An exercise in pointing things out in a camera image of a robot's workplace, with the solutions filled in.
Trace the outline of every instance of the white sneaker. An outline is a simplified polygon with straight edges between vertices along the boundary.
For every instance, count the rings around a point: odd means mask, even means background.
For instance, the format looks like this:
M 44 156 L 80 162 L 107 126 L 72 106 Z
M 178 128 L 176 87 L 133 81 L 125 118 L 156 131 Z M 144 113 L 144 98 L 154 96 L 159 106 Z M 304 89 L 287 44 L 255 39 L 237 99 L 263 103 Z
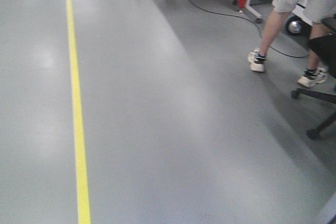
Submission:
M 298 80 L 298 83 L 306 88 L 314 87 L 316 84 L 324 83 L 326 81 L 327 73 L 325 68 L 318 68 L 315 73 L 305 71 L 304 75 Z
M 260 58 L 257 58 L 259 51 L 259 48 L 253 49 L 253 51 L 248 54 L 247 60 L 250 62 L 252 71 L 265 72 L 265 60 L 260 60 Z

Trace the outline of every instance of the black cable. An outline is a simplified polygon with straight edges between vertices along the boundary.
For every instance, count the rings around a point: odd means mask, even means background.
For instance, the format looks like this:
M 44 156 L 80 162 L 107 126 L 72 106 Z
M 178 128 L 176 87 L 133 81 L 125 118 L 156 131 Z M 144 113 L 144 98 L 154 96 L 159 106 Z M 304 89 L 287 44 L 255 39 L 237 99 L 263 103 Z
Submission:
M 250 23 L 252 23 L 257 29 L 258 29 L 258 33 L 259 33 L 259 37 L 262 38 L 263 35 L 261 33 L 261 29 L 259 26 L 257 26 L 256 23 L 254 23 L 252 20 L 248 19 L 248 18 L 243 18 L 243 17 L 240 17 L 240 16 L 237 16 L 237 15 L 231 15 L 231 14 L 224 14 L 224 13 L 217 13 L 217 12 L 213 12 L 213 11 L 210 11 L 210 10 L 206 10 L 198 5 L 196 5 L 192 0 L 188 0 L 193 6 L 195 6 L 196 8 L 200 9 L 200 10 L 203 10 L 207 13 L 212 13 L 212 14 L 217 14 L 217 15 L 222 15 L 222 16 L 228 16 L 228 17 L 235 17 L 235 18 L 240 18 L 240 19 L 243 19 L 243 20 L 246 20 Z M 288 54 L 285 54 L 277 49 L 275 49 L 274 47 L 270 47 L 271 49 L 273 49 L 275 52 L 278 52 L 279 54 L 282 54 L 282 55 L 285 55 L 287 57 L 290 57 L 290 58 L 296 58 L 296 59 L 303 59 L 303 58 L 306 58 L 308 55 L 306 56 L 301 56 L 301 57 L 298 57 L 298 56 L 292 56 L 292 55 L 288 55 Z

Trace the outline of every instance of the wheel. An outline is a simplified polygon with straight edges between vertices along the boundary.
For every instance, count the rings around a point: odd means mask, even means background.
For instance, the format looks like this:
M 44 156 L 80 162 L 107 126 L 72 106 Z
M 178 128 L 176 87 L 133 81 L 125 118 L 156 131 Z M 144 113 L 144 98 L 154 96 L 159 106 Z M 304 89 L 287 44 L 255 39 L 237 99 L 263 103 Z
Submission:
M 302 34 L 303 21 L 298 16 L 289 18 L 286 22 L 286 32 L 292 36 L 299 36 Z
M 307 137 L 310 139 L 315 139 L 319 135 L 319 132 L 315 129 L 307 130 Z
M 299 98 L 299 95 L 300 93 L 296 90 L 292 90 L 290 96 L 293 98 L 293 99 L 298 99 Z

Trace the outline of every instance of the floor marking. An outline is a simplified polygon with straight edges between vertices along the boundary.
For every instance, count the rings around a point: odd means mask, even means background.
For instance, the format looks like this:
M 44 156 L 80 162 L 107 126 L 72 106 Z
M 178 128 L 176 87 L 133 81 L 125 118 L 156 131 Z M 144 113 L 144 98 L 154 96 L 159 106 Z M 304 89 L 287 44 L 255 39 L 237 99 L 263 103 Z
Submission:
M 73 122 L 74 122 L 73 130 L 75 137 L 75 154 L 76 154 L 78 223 L 91 224 L 85 139 L 83 130 L 82 104 L 80 96 L 79 69 L 78 69 L 78 57 L 76 47 L 76 35 L 75 35 L 75 22 L 73 20 L 72 0 L 66 0 L 66 2 L 67 2 L 70 67 L 71 67 L 72 110 L 73 110 Z

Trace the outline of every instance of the office chair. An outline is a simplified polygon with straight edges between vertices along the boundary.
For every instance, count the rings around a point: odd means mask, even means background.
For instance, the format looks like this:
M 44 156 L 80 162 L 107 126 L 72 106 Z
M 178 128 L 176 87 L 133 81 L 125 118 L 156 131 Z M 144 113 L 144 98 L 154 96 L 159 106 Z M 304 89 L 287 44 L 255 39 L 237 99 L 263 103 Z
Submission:
M 322 20 L 322 23 L 327 26 L 333 34 L 309 40 L 308 47 L 329 67 L 329 75 L 336 78 L 336 19 L 325 18 Z M 293 99 L 298 99 L 299 94 L 336 104 L 336 94 L 326 94 L 307 89 L 296 89 L 291 92 L 291 97 Z M 307 136 L 310 139 L 316 139 L 323 129 L 335 121 L 336 111 L 315 129 L 307 130 Z

